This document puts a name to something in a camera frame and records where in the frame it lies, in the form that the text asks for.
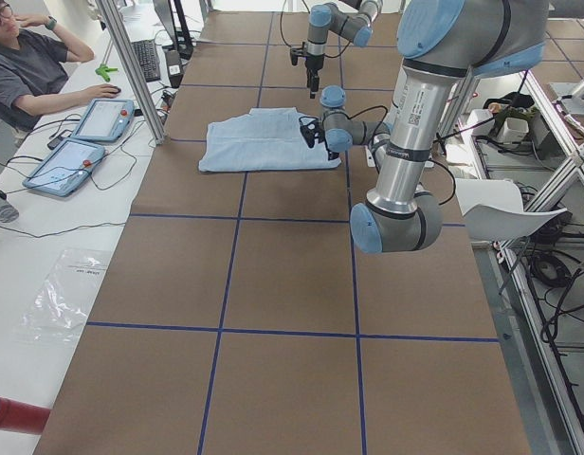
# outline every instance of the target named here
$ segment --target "clear plastic bag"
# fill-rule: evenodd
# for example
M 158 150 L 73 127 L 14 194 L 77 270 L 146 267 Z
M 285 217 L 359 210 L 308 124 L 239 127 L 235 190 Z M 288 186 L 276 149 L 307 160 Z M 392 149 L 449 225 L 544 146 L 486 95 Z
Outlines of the clear plastic bag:
M 24 341 L 77 343 L 111 261 L 111 251 L 66 249 L 16 332 Z

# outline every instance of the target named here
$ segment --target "person's hand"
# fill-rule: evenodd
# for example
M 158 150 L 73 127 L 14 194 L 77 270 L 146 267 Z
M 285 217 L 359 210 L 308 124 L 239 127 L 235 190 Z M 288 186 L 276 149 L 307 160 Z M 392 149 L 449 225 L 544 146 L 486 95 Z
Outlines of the person's hand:
M 20 27 L 44 26 L 49 22 L 49 17 L 43 14 L 14 14 Z
M 115 98 L 121 90 L 110 83 L 92 85 L 82 90 L 83 101 L 88 103 L 94 98 Z

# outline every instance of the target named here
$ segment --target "green clip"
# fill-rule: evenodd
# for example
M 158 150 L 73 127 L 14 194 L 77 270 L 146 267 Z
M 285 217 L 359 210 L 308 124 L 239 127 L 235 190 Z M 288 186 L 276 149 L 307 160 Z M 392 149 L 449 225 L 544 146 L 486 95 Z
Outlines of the green clip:
M 109 73 L 117 70 L 117 68 L 109 68 L 106 64 L 101 64 L 98 68 L 96 68 L 95 72 L 101 76 L 105 82 L 110 82 L 111 77 L 109 76 Z

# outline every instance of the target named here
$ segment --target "black keyboard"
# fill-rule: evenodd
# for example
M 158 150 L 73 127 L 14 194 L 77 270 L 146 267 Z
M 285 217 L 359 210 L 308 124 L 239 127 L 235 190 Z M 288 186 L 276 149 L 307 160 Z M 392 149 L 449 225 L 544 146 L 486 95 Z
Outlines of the black keyboard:
M 159 58 L 157 57 L 155 41 L 134 41 L 132 49 L 137 54 L 144 80 L 146 82 L 159 81 L 161 74 L 159 73 Z

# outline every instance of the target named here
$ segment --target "folded cloth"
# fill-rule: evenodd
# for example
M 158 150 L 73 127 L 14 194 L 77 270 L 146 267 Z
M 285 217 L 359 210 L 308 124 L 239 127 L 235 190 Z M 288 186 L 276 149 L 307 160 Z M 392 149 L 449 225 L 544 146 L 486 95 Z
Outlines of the folded cloth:
M 284 171 L 331 169 L 325 144 L 310 149 L 302 138 L 296 108 L 251 109 L 249 114 L 211 123 L 199 171 Z

